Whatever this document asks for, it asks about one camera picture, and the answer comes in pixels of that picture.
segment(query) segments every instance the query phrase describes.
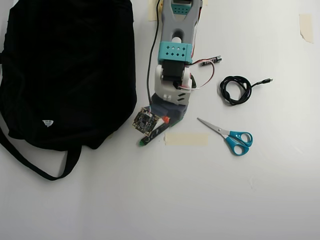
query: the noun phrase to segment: backpack logo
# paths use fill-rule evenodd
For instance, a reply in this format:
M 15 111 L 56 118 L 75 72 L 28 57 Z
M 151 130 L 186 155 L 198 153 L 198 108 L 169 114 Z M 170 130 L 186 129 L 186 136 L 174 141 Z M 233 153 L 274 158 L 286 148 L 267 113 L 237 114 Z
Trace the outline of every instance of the backpack logo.
M 51 127 L 52 124 L 54 124 L 54 121 L 52 120 L 42 120 L 42 122 L 46 125 L 46 127 Z

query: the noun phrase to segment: scissors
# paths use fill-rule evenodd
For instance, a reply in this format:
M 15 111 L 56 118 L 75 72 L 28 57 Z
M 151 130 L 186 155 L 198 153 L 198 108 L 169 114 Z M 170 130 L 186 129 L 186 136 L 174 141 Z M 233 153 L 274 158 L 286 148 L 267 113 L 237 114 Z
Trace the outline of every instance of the scissors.
M 200 118 L 197 118 L 200 122 L 202 122 L 204 125 L 206 125 L 208 128 L 216 131 L 218 134 L 220 134 L 222 137 L 225 138 L 227 144 L 230 146 L 232 152 L 236 156 L 243 156 L 247 152 L 249 152 L 249 147 L 252 146 L 252 143 L 254 141 L 254 138 L 252 137 L 252 134 L 249 132 L 241 132 L 241 131 L 227 131 L 224 130 L 218 126 L 215 126 L 207 121 L 204 121 Z M 244 141 L 242 139 L 243 135 L 248 136 L 248 141 Z M 236 147 L 240 147 L 242 150 L 242 153 L 237 153 L 236 152 Z

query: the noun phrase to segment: small sensor board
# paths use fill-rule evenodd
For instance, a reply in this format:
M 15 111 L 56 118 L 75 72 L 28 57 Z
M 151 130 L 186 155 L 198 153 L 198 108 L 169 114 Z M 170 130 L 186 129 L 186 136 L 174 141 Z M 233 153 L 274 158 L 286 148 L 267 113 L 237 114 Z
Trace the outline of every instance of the small sensor board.
M 159 118 L 160 117 L 152 114 L 152 112 L 149 112 L 146 108 L 143 107 L 135 117 L 132 126 L 146 136 L 150 136 Z

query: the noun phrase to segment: scissor blade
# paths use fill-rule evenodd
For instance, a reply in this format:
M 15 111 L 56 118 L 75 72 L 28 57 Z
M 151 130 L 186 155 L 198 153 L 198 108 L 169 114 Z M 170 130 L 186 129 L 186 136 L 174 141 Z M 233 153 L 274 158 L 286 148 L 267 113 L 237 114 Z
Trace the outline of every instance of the scissor blade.
M 204 125 L 206 125 L 208 128 L 216 131 L 218 134 L 221 135 L 229 135 L 230 131 L 226 131 L 224 129 L 221 129 L 220 127 L 213 125 L 205 120 L 202 120 L 201 118 L 197 118 L 200 122 L 202 122 Z

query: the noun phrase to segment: teal bracket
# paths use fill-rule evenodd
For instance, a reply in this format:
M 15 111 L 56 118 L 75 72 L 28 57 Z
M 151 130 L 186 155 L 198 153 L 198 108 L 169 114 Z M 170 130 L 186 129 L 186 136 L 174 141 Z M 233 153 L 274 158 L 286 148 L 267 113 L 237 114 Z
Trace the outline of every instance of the teal bracket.
M 192 44 L 170 41 L 160 42 L 158 62 L 173 60 L 192 64 Z
M 191 5 L 171 4 L 174 14 L 187 15 L 191 9 Z

